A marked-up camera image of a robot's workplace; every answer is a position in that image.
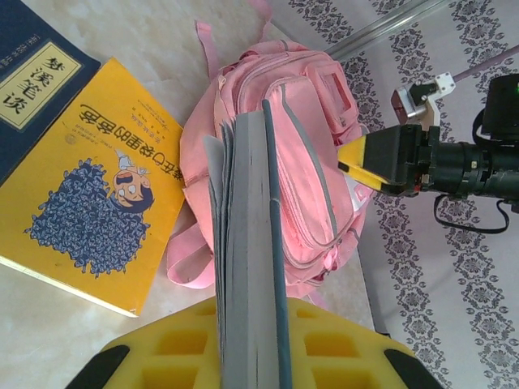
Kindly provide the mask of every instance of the floral pattern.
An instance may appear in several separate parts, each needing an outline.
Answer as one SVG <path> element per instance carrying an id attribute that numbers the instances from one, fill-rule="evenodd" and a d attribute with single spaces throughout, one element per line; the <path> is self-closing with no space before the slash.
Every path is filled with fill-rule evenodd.
<path id="1" fill-rule="evenodd" d="M 338 43 L 353 32 L 332 0 L 289 0 L 289 5 L 329 44 Z"/>
<path id="2" fill-rule="evenodd" d="M 422 33 L 414 26 L 392 37 L 392 51 L 395 60 L 400 63 L 401 81 L 426 80 L 432 68 L 427 65 L 429 55 L 420 41 Z M 419 53 L 418 59 L 412 60 L 411 53 Z M 378 101 L 371 71 L 365 53 L 351 58 L 342 64 L 348 85 L 358 104 L 359 121 L 370 131 L 382 130 L 380 103 Z M 444 127 L 450 128 L 445 121 Z M 427 285 L 422 280 L 423 270 L 420 258 L 416 255 L 416 242 L 410 217 L 406 212 L 407 199 L 388 197 L 378 194 L 375 197 L 376 214 L 384 239 L 387 263 L 390 266 L 393 288 L 397 291 L 397 304 L 404 319 L 402 325 L 408 335 L 406 343 L 416 356 L 445 386 L 450 387 L 447 379 L 448 369 L 444 367 L 445 356 L 441 350 L 441 339 L 436 335 L 438 328 L 433 320 L 434 312 L 429 308 L 431 300 L 426 292 Z"/>
<path id="3" fill-rule="evenodd" d="M 352 33 L 344 16 L 337 12 L 329 0 L 294 1 L 290 3 L 303 18 L 325 37 L 328 43 L 337 43 L 331 32 L 322 26 L 335 26 L 344 36 Z M 370 4 L 382 16 L 405 3 L 404 0 L 370 0 Z M 472 67 L 509 48 L 499 19 L 495 16 L 492 0 L 457 0 L 446 11 L 452 17 L 453 27 L 459 34 L 459 55 Z M 330 10 L 328 23 L 326 12 Z M 429 80 L 433 76 L 431 55 L 419 24 L 408 26 L 388 40 L 391 45 L 395 67 L 401 83 Z M 359 120 L 370 131 L 385 128 L 380 100 L 370 70 L 366 53 L 362 52 L 342 63 L 348 84 L 358 103 Z M 475 92 L 484 104 L 491 79 L 498 75 L 517 72 L 513 58 L 489 67 L 473 75 Z M 440 108 L 440 138 L 444 142 L 456 142 L 453 129 L 445 112 L 444 102 Z M 412 214 L 408 211 L 407 199 L 392 198 L 378 194 L 374 198 L 386 263 L 392 279 L 394 296 L 406 338 L 400 338 L 411 347 L 417 357 L 445 387 L 451 387 L 445 354 L 442 351 L 441 332 L 431 308 L 431 298 L 424 280 L 422 260 L 414 237 Z M 459 224 L 478 224 L 480 217 L 474 201 L 448 201 L 440 204 L 439 216 Z M 445 243 L 453 259 L 453 271 L 460 285 L 460 301 L 465 304 L 474 344 L 479 348 L 482 371 L 488 378 L 489 388 L 511 389 L 519 387 L 519 340 L 509 309 L 504 304 L 505 291 L 499 287 L 491 248 L 486 237 L 479 233 L 445 228 Z"/>

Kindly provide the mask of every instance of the backpack strap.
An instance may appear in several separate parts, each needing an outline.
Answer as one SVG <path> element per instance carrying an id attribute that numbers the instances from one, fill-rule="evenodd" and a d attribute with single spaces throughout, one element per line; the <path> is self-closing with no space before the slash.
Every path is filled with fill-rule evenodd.
<path id="1" fill-rule="evenodd" d="M 268 27 L 270 26 L 270 21 L 272 20 L 272 8 L 266 0 L 249 0 L 249 3 L 264 18 L 264 26 L 259 39 L 259 41 L 264 41 Z M 204 49 L 205 59 L 208 62 L 209 79 L 213 81 L 220 70 L 220 60 L 218 59 L 217 47 L 214 45 L 214 40 L 212 39 L 211 25 L 196 20 L 195 27 L 196 35 L 198 35 L 198 39 Z"/>
<path id="2" fill-rule="evenodd" d="M 312 290 L 307 294 L 308 300 L 314 305 L 318 306 L 319 308 L 322 308 L 323 310 L 329 310 L 328 304 L 324 300 L 324 298 L 321 296 L 319 292 L 317 292 L 317 289 Z"/>
<path id="3" fill-rule="evenodd" d="M 212 259 L 208 261 L 202 272 L 193 280 L 183 280 L 177 272 L 182 261 L 190 260 L 194 253 L 203 248 L 209 250 L 198 223 L 193 224 L 183 233 L 172 237 L 166 248 L 168 278 L 175 284 L 193 289 L 205 289 L 214 284 L 214 261 Z"/>
<path id="4" fill-rule="evenodd" d="M 214 41 L 212 40 L 211 25 L 196 20 L 195 27 L 198 39 L 204 49 L 205 59 L 208 62 L 209 79 L 213 81 L 220 70 L 220 61 L 218 60 L 217 47 L 214 45 Z"/>
<path id="5" fill-rule="evenodd" d="M 251 4 L 252 8 L 254 8 L 264 19 L 264 25 L 261 31 L 261 37 L 259 38 L 259 41 L 266 41 L 267 30 L 270 26 L 270 21 L 272 20 L 272 8 L 266 0 L 249 0 L 249 4 Z"/>

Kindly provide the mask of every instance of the pink backpack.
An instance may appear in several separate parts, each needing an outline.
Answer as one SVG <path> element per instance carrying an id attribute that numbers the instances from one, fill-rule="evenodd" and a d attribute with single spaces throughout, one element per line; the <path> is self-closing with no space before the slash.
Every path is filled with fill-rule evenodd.
<path id="1" fill-rule="evenodd" d="M 348 181 L 337 167 L 336 146 L 361 135 L 341 64 L 294 42 L 259 43 L 214 75 L 185 125 L 180 169 L 198 223 L 169 242 L 167 272 L 176 284 L 201 289 L 215 281 L 212 260 L 192 280 L 178 271 L 191 265 L 197 250 L 213 248 L 203 138 L 221 139 L 222 122 L 261 109 L 263 99 L 272 107 L 276 135 L 288 295 L 312 292 L 358 243 L 371 190 Z"/>

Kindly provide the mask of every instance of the book spine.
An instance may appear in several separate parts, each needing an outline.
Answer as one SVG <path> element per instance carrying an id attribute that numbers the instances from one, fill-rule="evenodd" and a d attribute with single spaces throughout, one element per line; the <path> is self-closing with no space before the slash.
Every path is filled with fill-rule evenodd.
<path id="1" fill-rule="evenodd" d="M 281 191 L 277 171 L 276 139 L 272 122 L 272 110 L 263 100 L 265 130 L 267 133 L 268 172 L 270 186 L 270 219 L 272 229 L 272 263 L 274 274 L 274 297 L 277 308 L 277 352 L 280 364 L 280 388 L 292 388 L 292 364 L 290 360 L 289 317 L 285 287 L 285 264 L 281 235 Z"/>

